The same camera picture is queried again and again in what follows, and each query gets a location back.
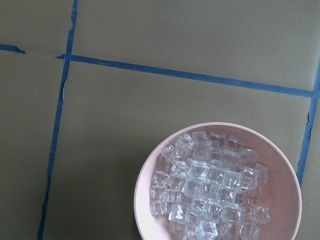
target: blue tape line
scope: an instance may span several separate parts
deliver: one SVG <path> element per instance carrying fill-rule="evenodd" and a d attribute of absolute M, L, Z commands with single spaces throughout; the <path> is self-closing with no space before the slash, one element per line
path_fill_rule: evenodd
<path fill-rule="evenodd" d="M 66 81 L 68 78 L 69 65 L 70 65 L 72 47 L 73 47 L 73 42 L 74 42 L 74 33 L 75 33 L 75 26 L 76 26 L 76 19 L 77 19 L 77 9 L 78 9 L 78 0 L 74 0 L 73 5 L 72 5 L 72 13 L 71 13 L 71 17 L 70 17 L 71 21 L 72 21 L 72 28 L 69 30 L 69 33 L 68 33 L 68 39 L 67 39 L 66 50 L 65 50 L 65 55 L 64 55 L 63 71 L 62 71 L 62 77 L 61 77 L 59 97 L 58 97 L 58 102 L 57 102 L 56 112 L 55 112 L 55 120 L 54 120 L 54 126 L 53 126 L 53 134 L 52 134 L 49 162 L 48 162 L 48 169 L 47 169 L 48 183 L 47 183 L 47 189 L 46 189 L 46 193 L 45 193 L 45 200 L 42 205 L 42 217 L 41 217 L 40 227 L 38 230 L 37 240 L 42 240 L 44 237 L 45 223 L 46 223 L 47 210 L 48 210 L 49 193 L 50 193 L 50 187 L 51 187 L 51 179 L 52 179 L 52 174 L 53 174 L 53 170 L 54 170 L 54 163 L 55 163 L 55 156 L 56 156 L 56 149 L 57 149 L 57 142 L 58 142 L 58 134 L 59 134 L 59 128 L 60 128 L 60 122 L 61 122 L 62 109 L 63 109 L 63 104 L 64 104 L 64 89 L 65 89 Z"/>
<path fill-rule="evenodd" d="M 15 53 L 20 53 L 20 54 L 25 54 L 26 51 L 20 49 L 17 46 L 13 46 L 13 45 L 7 45 L 7 44 L 0 44 L 0 50 L 4 50 L 4 51 L 9 51 L 9 52 L 15 52 Z"/>
<path fill-rule="evenodd" d="M 57 59 L 64 59 L 64 54 L 57 56 Z M 258 83 L 258 82 L 250 82 L 250 81 L 236 80 L 236 79 L 230 79 L 230 78 L 224 78 L 224 77 L 202 75 L 198 73 L 176 71 L 176 70 L 170 70 L 165 68 L 137 65 L 137 64 L 131 64 L 131 63 L 119 62 L 119 61 L 107 61 L 107 60 L 101 60 L 101 59 L 96 59 L 92 57 L 86 57 L 86 56 L 71 55 L 71 61 L 87 63 L 87 64 L 99 64 L 99 65 L 104 65 L 107 67 L 118 68 L 118 69 L 126 69 L 126 70 L 133 70 L 133 71 L 144 72 L 144 73 L 166 75 L 166 76 L 177 77 L 177 78 L 231 85 L 231 86 L 243 87 L 248 89 L 263 90 L 268 92 L 289 94 L 289 95 L 295 95 L 295 96 L 307 97 L 307 98 L 311 98 L 311 95 L 313 93 L 312 91 L 308 91 L 308 90 L 302 90 L 302 89 L 296 89 L 296 88 L 290 88 L 290 87 L 284 87 L 284 86 L 276 86 L 276 85 L 270 85 L 270 84 L 264 84 L 264 83 Z"/>
<path fill-rule="evenodd" d="M 310 101 L 309 114 L 308 114 L 309 119 L 308 119 L 308 123 L 305 126 L 299 165 L 298 165 L 298 170 L 296 172 L 296 177 L 298 178 L 300 187 L 302 185 L 302 180 L 304 177 L 308 151 L 310 146 L 310 139 L 312 134 L 312 128 L 314 126 L 314 120 L 316 116 L 319 97 L 320 97 L 320 59 L 318 62 L 318 67 L 317 67 L 314 86 L 313 86 L 313 92 L 312 92 L 311 101 Z"/>

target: round bowl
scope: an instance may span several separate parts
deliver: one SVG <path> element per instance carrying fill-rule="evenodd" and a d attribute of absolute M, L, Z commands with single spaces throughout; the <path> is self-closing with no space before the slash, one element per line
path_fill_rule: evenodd
<path fill-rule="evenodd" d="M 184 128 L 161 142 L 146 159 L 134 191 L 134 215 L 144 240 L 181 240 L 169 230 L 168 216 L 151 215 L 150 182 L 154 170 L 163 170 L 160 153 L 178 136 L 192 132 L 215 132 L 233 135 L 256 150 L 258 163 L 269 167 L 269 182 L 262 189 L 260 205 L 269 208 L 271 220 L 260 225 L 260 240 L 294 240 L 301 220 L 301 192 L 294 169 L 286 156 L 270 140 L 244 126 L 208 122 Z"/>

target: bowl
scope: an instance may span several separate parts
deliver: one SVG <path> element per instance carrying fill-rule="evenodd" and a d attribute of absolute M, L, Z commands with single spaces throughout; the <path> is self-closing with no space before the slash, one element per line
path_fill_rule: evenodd
<path fill-rule="evenodd" d="M 181 240 L 169 230 L 168 216 L 151 215 L 150 182 L 154 170 L 163 170 L 160 153 L 178 136 L 192 132 L 215 132 L 233 135 L 256 150 L 258 163 L 269 167 L 269 182 L 262 189 L 260 205 L 269 208 L 271 220 L 260 225 L 260 240 L 294 240 L 301 220 L 301 192 L 294 169 L 286 156 L 263 135 L 244 126 L 207 122 L 184 128 L 161 142 L 146 159 L 134 191 L 134 215 L 143 240 Z"/>

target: short blue tape strip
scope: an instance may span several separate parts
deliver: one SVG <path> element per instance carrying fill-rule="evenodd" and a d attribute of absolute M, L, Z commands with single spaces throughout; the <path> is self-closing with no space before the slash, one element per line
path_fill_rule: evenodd
<path fill-rule="evenodd" d="M 64 54 L 58 56 L 57 58 L 64 59 Z M 217 76 L 202 75 L 198 73 L 176 71 L 176 70 L 170 70 L 170 69 L 153 67 L 153 66 L 131 64 L 126 62 L 107 61 L 107 60 L 101 60 L 101 59 L 96 59 L 92 57 L 86 57 L 86 56 L 72 55 L 71 61 L 87 63 L 87 64 L 99 64 L 99 65 L 104 65 L 107 67 L 118 68 L 118 69 L 126 69 L 126 70 L 133 70 L 133 71 L 139 71 L 144 73 L 166 75 L 166 76 L 177 77 L 177 78 L 237 86 L 237 87 L 248 88 L 248 89 L 263 90 L 263 91 L 274 92 L 274 93 L 289 94 L 289 95 L 295 95 L 295 96 L 307 97 L 307 98 L 311 98 L 311 95 L 312 95 L 312 91 L 308 91 L 308 90 L 301 90 L 296 88 L 236 80 L 236 79 L 217 77 Z"/>
<path fill-rule="evenodd" d="M 9 52 L 15 52 L 15 53 L 20 53 L 20 54 L 25 54 L 26 51 L 20 49 L 17 46 L 13 46 L 13 45 L 7 45 L 7 44 L 0 44 L 0 50 L 4 50 L 4 51 L 9 51 Z"/>
<path fill-rule="evenodd" d="M 46 193 L 45 193 L 45 200 L 42 205 L 42 217 L 41 217 L 40 227 L 38 230 L 37 240 L 42 240 L 44 237 L 51 179 L 52 179 L 52 174 L 53 174 L 53 170 L 54 170 L 54 163 L 55 163 L 55 156 L 56 156 L 56 149 L 57 149 L 57 142 L 58 142 L 58 134 L 59 134 L 59 128 L 60 128 L 62 108 L 63 108 L 63 104 L 64 104 L 64 89 L 65 89 L 66 81 L 68 78 L 69 65 L 70 65 L 70 60 L 71 60 L 71 52 L 72 52 L 72 46 L 73 46 L 73 41 L 74 41 L 74 33 L 75 33 L 75 26 L 76 26 L 76 19 L 77 19 L 77 9 L 78 9 L 78 0 L 74 0 L 73 6 L 72 6 L 72 13 L 71 13 L 72 28 L 69 30 L 69 33 L 68 33 L 68 39 L 67 39 L 66 50 L 65 50 L 65 55 L 64 55 L 63 71 L 62 71 L 62 77 L 61 77 L 59 97 L 58 97 L 58 102 L 57 102 L 57 106 L 56 106 L 54 127 L 53 127 L 48 169 L 47 169 L 48 183 L 47 183 L 47 189 L 46 189 Z"/>
<path fill-rule="evenodd" d="M 301 154 L 300 154 L 298 170 L 296 173 L 296 177 L 298 178 L 298 182 L 299 182 L 300 187 L 302 185 L 302 180 L 304 177 L 304 172 L 305 172 L 305 167 L 306 167 L 306 162 L 307 162 L 307 157 L 308 157 L 308 151 L 309 151 L 309 146 L 310 146 L 310 139 L 311 139 L 311 134 L 312 134 L 312 128 L 314 126 L 319 97 L 320 97 L 320 59 L 318 62 L 318 67 L 317 67 L 317 71 L 316 71 L 313 92 L 312 92 L 311 102 L 310 102 L 310 107 L 309 107 L 309 116 L 308 116 L 309 120 L 305 126 L 303 143 L 302 143 L 302 150 L 301 150 Z"/>

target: blue painter's tape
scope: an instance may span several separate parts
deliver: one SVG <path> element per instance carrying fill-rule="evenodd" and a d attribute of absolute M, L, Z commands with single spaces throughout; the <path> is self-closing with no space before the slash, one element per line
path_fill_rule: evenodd
<path fill-rule="evenodd" d="M 15 53 L 19 53 L 19 54 L 25 54 L 26 53 L 26 51 L 20 49 L 17 46 L 7 45 L 7 44 L 0 44 L 0 50 L 9 51 L 9 52 L 15 52 Z"/>
<path fill-rule="evenodd" d="M 37 240 L 42 240 L 44 237 L 45 223 L 46 223 L 47 210 L 48 210 L 49 193 L 50 193 L 50 187 L 51 187 L 51 179 L 52 179 L 52 174 L 53 174 L 53 170 L 54 170 L 59 128 L 60 128 L 61 115 L 62 115 L 62 109 L 63 109 L 63 104 L 64 104 L 64 89 L 65 89 L 65 85 L 66 85 L 67 78 L 68 78 L 69 65 L 70 65 L 72 47 L 73 47 L 73 42 L 74 42 L 74 33 L 75 33 L 75 26 L 76 26 L 76 19 L 77 19 L 77 9 L 78 9 L 78 0 L 74 0 L 73 5 L 72 5 L 72 13 L 71 13 L 71 17 L 70 17 L 71 21 L 72 21 L 72 28 L 69 30 L 69 33 L 68 33 L 66 50 L 65 50 L 64 57 L 63 57 L 64 58 L 63 71 L 62 71 L 62 77 L 61 77 L 59 97 L 58 97 L 58 102 L 57 102 L 56 112 L 55 112 L 55 120 L 54 120 L 51 148 L 50 148 L 48 168 L 47 168 L 48 183 L 47 183 L 47 189 L 46 189 L 46 193 L 45 193 L 44 203 L 42 205 L 42 216 L 41 216 L 40 227 L 38 230 Z"/>
<path fill-rule="evenodd" d="M 309 151 L 309 146 L 310 146 L 310 139 L 311 139 L 311 134 L 312 134 L 312 128 L 314 126 L 319 97 L 320 97 L 320 59 L 318 62 L 318 67 L 317 67 L 317 71 L 316 71 L 316 75 L 315 75 L 313 92 L 312 92 L 311 102 L 310 102 L 310 107 L 309 107 L 309 116 L 308 116 L 309 120 L 305 126 L 302 149 L 301 149 L 301 154 L 300 154 L 300 159 L 299 159 L 299 165 L 298 165 L 298 170 L 296 172 L 296 176 L 298 178 L 298 182 L 299 182 L 300 187 L 302 185 L 302 180 L 304 177 L 304 172 L 305 172 L 305 167 L 306 167 L 306 162 L 307 162 L 307 157 L 308 157 L 308 151 Z"/>
<path fill-rule="evenodd" d="M 65 57 L 64 55 L 60 55 L 57 58 L 63 59 L 64 57 Z M 71 61 L 87 63 L 87 64 L 99 64 L 99 65 L 104 65 L 112 68 L 166 75 L 166 76 L 177 77 L 177 78 L 237 86 L 242 88 L 256 89 L 256 90 L 262 90 L 262 91 L 268 91 L 268 92 L 274 92 L 274 93 L 289 94 L 289 95 L 295 95 L 295 96 L 307 97 L 307 98 L 311 98 L 311 95 L 313 93 L 312 91 L 296 89 L 291 87 L 236 80 L 236 79 L 230 79 L 230 78 L 224 78 L 224 77 L 218 77 L 218 76 L 209 76 L 209 75 L 203 75 L 198 73 L 176 71 L 176 70 L 170 70 L 165 68 L 137 65 L 137 64 L 131 64 L 131 63 L 119 62 L 119 61 L 107 61 L 107 60 L 101 60 L 101 59 L 96 59 L 92 57 L 86 57 L 86 56 L 72 55 Z"/>

